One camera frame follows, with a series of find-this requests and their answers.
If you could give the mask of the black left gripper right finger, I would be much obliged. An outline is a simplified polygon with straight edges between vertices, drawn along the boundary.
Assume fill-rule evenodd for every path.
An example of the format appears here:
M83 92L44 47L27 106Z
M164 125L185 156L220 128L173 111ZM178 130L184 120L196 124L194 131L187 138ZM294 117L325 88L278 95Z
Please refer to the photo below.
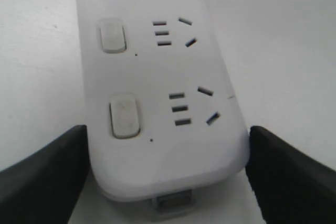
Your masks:
M246 175L266 223L335 223L335 170L252 126Z

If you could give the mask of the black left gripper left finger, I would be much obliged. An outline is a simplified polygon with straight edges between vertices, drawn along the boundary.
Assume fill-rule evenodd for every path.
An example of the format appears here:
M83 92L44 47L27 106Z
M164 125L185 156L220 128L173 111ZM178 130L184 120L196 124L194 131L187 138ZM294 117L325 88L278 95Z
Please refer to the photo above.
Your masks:
M1 223L68 223L89 169L87 127L76 125L1 171Z

